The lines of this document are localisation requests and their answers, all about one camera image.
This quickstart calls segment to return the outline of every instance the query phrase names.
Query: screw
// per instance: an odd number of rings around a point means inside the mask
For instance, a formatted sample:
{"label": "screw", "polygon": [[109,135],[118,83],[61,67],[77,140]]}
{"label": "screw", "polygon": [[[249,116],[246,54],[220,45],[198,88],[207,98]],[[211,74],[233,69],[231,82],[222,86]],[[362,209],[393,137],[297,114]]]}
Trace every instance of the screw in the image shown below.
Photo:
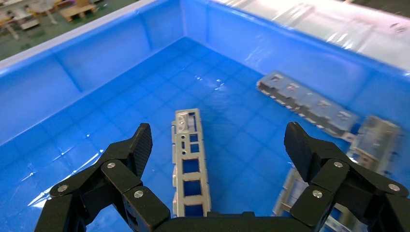
{"label": "screw", "polygon": [[62,185],[57,189],[57,191],[64,192],[67,188],[68,188],[68,185]]}
{"label": "screw", "polygon": [[143,194],[144,194],[144,192],[142,192],[141,190],[138,190],[134,193],[134,197],[135,198],[140,198],[140,197],[143,196]]}
{"label": "screw", "polygon": [[323,193],[318,191],[318,190],[314,190],[313,191],[313,196],[315,196],[317,198],[321,198],[323,196]]}
{"label": "screw", "polygon": [[399,186],[397,186],[395,184],[389,184],[389,188],[393,191],[400,191]]}
{"label": "screw", "polygon": [[340,163],[340,162],[334,162],[333,164],[334,164],[336,167],[338,167],[338,168],[343,167],[343,164]]}
{"label": "screw", "polygon": [[115,163],[109,163],[107,164],[107,168],[114,168],[115,167]]}

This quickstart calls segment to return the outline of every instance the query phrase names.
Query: green floor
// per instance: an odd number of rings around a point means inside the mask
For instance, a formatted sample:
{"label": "green floor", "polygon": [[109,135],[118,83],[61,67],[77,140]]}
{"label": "green floor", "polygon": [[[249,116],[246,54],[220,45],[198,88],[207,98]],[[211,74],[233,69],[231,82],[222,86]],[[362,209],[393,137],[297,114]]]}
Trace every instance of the green floor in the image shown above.
{"label": "green floor", "polygon": [[57,25],[52,24],[47,16],[39,16],[40,26],[26,31],[17,27],[14,28],[20,37],[19,40],[15,40],[8,30],[0,30],[0,60],[41,44],[134,2],[136,0],[102,0],[96,3],[99,8],[97,13],[89,13],[86,18],[77,18],[70,23],[57,11],[53,13],[54,18],[58,21]]}

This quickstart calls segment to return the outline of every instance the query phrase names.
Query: factory floor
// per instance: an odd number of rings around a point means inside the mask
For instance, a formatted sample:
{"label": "factory floor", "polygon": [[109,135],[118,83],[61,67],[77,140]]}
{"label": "factory floor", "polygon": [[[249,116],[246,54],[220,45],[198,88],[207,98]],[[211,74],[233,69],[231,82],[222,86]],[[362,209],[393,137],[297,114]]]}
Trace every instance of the factory floor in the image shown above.
{"label": "factory floor", "polygon": [[40,25],[37,27],[28,30],[14,27],[20,37],[19,40],[15,40],[8,30],[2,29],[0,30],[0,60],[64,34],[133,2],[136,2],[136,0],[102,0],[96,3],[99,9],[95,14],[86,14],[85,18],[78,17],[70,23],[60,15],[59,11],[55,11],[53,12],[53,17],[58,22],[57,25],[52,24],[47,16],[39,15],[37,19],[40,21]]}
{"label": "factory floor", "polygon": [[[410,9],[406,7],[407,1],[408,0],[390,0],[388,2],[386,0],[354,0],[353,3],[410,17]],[[53,16],[58,21],[57,25],[53,25],[47,16],[39,16],[40,26],[26,31],[18,29],[17,27],[15,28],[20,37],[19,40],[15,40],[9,31],[2,29],[0,30],[0,60],[41,44],[133,2],[136,2],[136,0],[102,0],[97,3],[99,9],[96,14],[89,13],[86,15],[86,18],[78,17],[70,23],[56,11],[53,13]]]}

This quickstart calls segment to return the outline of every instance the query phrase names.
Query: wooden pallet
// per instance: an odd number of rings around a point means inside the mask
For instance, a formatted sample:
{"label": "wooden pallet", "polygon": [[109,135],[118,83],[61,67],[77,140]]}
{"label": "wooden pallet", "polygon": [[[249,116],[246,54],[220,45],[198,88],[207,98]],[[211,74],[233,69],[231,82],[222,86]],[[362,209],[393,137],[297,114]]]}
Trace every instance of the wooden pallet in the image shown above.
{"label": "wooden pallet", "polygon": [[93,13],[97,12],[97,7],[94,4],[89,4],[86,6],[79,7],[77,5],[72,6],[70,8],[64,9],[60,11],[60,14],[67,20],[67,22],[71,22],[73,20],[73,16],[79,15],[81,18],[84,18],[85,12],[92,11]]}

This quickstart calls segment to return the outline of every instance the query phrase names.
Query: sheet metal part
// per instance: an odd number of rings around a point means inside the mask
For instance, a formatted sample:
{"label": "sheet metal part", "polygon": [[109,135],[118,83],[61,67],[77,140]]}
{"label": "sheet metal part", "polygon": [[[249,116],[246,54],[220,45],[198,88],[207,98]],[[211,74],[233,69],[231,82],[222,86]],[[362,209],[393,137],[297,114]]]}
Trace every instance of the sheet metal part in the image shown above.
{"label": "sheet metal part", "polygon": [[376,116],[369,116],[346,155],[361,166],[387,175],[402,137],[399,126]]}
{"label": "sheet metal part", "polygon": [[259,80],[257,88],[334,137],[350,137],[346,134],[358,120],[357,115],[277,71]]}
{"label": "sheet metal part", "polygon": [[[176,111],[176,120],[172,122],[172,143],[173,185],[176,187],[173,213],[176,217],[190,216],[186,214],[186,208],[201,205],[203,216],[206,216],[211,203],[199,109]],[[197,163],[197,169],[185,170],[185,162],[193,162],[194,166]],[[200,194],[187,195],[184,186],[192,181],[199,182]]]}

